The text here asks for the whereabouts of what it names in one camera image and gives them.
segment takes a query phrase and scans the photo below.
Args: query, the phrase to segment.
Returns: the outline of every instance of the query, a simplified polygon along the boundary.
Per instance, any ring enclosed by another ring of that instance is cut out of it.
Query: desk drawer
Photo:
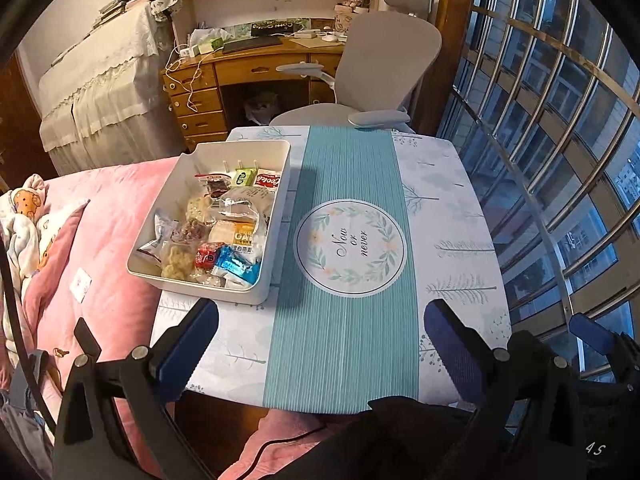
[[[217,88],[209,88],[207,90],[198,90],[191,96],[191,104],[194,105],[197,112],[194,112],[187,106],[189,94],[180,94],[171,99],[171,106],[177,117],[191,115],[195,113],[202,114],[204,112],[217,112],[222,110],[220,102],[220,94]]]
[[[190,83],[193,79],[193,75],[196,73],[196,66],[189,68],[183,68],[182,70],[176,70],[175,72],[169,72],[169,75],[176,81],[180,81],[182,84],[178,84],[173,79],[169,79],[166,74],[162,75],[164,79],[164,90],[169,95],[185,94],[189,92]],[[202,73],[193,81],[194,90],[202,90],[203,88],[212,88],[216,85],[216,73],[213,70],[213,63],[201,64],[200,70]]]
[[[327,72],[331,77],[335,77],[335,71],[338,70],[338,63],[342,54],[311,54],[311,63],[319,63],[324,65],[323,72]]]
[[[208,112],[178,117],[178,124],[185,137],[198,134],[226,132],[225,116],[222,112]]]
[[[276,72],[276,67],[306,61],[306,54],[274,54],[272,56],[251,56],[230,59],[216,63],[216,73],[220,86],[274,81],[278,79],[300,79],[299,75]]]
[[[229,136],[226,132],[220,132],[217,134],[205,134],[205,135],[196,135],[193,137],[185,137],[184,140],[187,141],[187,147],[192,152],[196,149],[196,146],[201,142],[224,142],[226,138]]]

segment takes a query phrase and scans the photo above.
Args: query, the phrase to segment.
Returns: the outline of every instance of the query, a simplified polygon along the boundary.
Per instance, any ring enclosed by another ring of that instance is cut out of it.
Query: snack package
[[[196,178],[202,184],[205,193],[212,198],[219,198],[231,188],[231,176],[226,173],[198,174]]]
[[[191,218],[178,224],[171,233],[171,241],[179,244],[197,244],[209,236],[210,227],[204,222]]]
[[[271,217],[275,193],[265,187],[233,187],[220,197],[220,214],[236,221],[257,222],[258,213]]]
[[[249,263],[230,246],[224,246],[220,249],[216,267],[230,272],[251,285],[258,281],[260,273],[260,263]]]
[[[265,187],[271,191],[276,191],[280,185],[281,171],[258,170],[255,176],[254,186]]]
[[[220,249],[224,246],[221,242],[204,243],[196,251],[194,266],[197,269],[211,270],[216,265]]]
[[[264,237],[266,230],[257,231],[254,222],[231,222],[218,220],[209,232],[210,243],[230,245],[233,250],[242,254],[249,263],[254,264],[262,259],[264,253]]]
[[[202,223],[210,222],[209,209],[213,205],[213,200],[209,195],[196,195],[187,202],[186,219],[197,220]]]
[[[205,269],[193,269],[193,272],[189,275],[189,281],[201,285],[217,286],[219,288],[225,288],[226,285],[225,278],[216,276],[210,270]]]
[[[231,186],[250,186],[254,183],[255,174],[258,170],[255,168],[240,168],[234,173],[231,180]]]
[[[189,281],[189,275],[193,272],[193,260],[195,249],[188,244],[167,242],[162,248],[162,274],[163,278],[171,280]]]
[[[171,220],[160,210],[156,211],[154,213],[154,230],[156,232],[156,238],[140,246],[136,250],[140,252],[146,260],[160,267],[162,264],[162,246],[164,246],[164,243],[171,237],[171,233],[177,225],[177,220]]]

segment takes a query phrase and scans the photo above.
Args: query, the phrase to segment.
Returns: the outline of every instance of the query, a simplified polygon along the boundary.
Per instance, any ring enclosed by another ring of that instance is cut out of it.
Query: wooden door frame
[[[442,35],[440,55],[424,75],[416,101],[413,128],[435,136],[451,93],[465,43],[473,0],[440,0],[435,25]]]

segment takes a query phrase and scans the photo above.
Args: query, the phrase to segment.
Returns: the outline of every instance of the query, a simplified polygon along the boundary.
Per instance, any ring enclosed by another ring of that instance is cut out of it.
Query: label on bedsheet
[[[69,290],[76,298],[78,303],[82,303],[84,297],[91,286],[91,276],[89,276],[82,267],[78,267],[78,271],[69,285]]]

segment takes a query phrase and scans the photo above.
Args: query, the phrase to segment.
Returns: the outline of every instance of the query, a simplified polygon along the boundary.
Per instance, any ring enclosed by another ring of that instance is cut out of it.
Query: power strip
[[[294,38],[305,38],[306,40],[312,40],[313,38],[315,38],[318,34],[317,34],[318,30],[313,30],[308,28],[307,30],[299,30],[297,32],[293,33],[293,37]]]

